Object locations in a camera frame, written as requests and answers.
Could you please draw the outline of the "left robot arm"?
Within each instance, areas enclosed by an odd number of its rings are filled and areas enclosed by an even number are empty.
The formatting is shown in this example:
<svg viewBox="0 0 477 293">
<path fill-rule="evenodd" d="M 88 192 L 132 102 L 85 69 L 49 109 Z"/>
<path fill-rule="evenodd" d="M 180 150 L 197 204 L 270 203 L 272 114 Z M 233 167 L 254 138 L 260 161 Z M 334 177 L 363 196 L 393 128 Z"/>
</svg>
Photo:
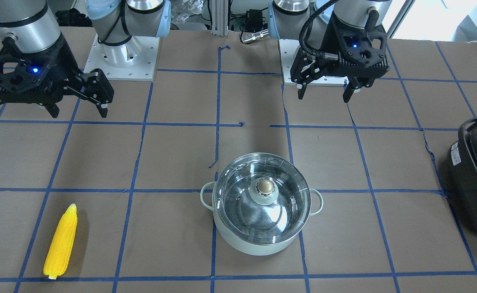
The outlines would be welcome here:
<svg viewBox="0 0 477 293">
<path fill-rule="evenodd" d="M 311 82 L 331 76 L 348 79 L 347 103 L 389 71 L 382 22 L 390 5 L 390 0 L 328 0 L 317 8 L 308 0 L 270 2 L 270 37 L 299 43 L 289 72 L 300 100 Z"/>
</svg>

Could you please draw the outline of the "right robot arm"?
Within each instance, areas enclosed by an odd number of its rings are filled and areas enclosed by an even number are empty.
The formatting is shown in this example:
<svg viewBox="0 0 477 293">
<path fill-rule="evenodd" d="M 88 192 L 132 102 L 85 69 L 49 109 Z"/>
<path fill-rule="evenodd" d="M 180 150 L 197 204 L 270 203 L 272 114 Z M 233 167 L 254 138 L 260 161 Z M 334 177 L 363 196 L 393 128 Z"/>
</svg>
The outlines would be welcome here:
<svg viewBox="0 0 477 293">
<path fill-rule="evenodd" d="M 169 0 L 88 0 L 104 61 L 129 68 L 147 59 L 139 38 L 166 37 Z M 106 118 L 113 102 L 110 70 L 83 72 L 46 0 L 0 0 L 0 105 L 36 104 L 56 118 L 58 102 L 74 95 L 94 104 Z"/>
</svg>

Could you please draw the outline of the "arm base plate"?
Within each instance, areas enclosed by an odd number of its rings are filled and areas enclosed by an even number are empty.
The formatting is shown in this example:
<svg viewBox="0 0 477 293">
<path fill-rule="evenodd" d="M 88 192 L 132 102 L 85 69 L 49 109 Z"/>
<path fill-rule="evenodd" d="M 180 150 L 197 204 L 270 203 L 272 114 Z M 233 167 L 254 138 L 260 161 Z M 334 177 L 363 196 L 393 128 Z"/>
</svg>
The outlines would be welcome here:
<svg viewBox="0 0 477 293">
<path fill-rule="evenodd" d="M 279 39 L 280 61 L 283 73 L 283 84 L 295 86 L 296 83 L 290 78 L 290 69 L 292 68 L 299 43 L 295 39 Z M 323 76 L 317 81 L 313 81 L 309 86 L 328 86 L 343 87 L 349 82 L 347 77 Z"/>
<path fill-rule="evenodd" d="M 108 46 L 94 38 L 84 71 L 102 69 L 110 81 L 153 81 L 161 38 L 133 36 L 126 44 Z"/>
</svg>

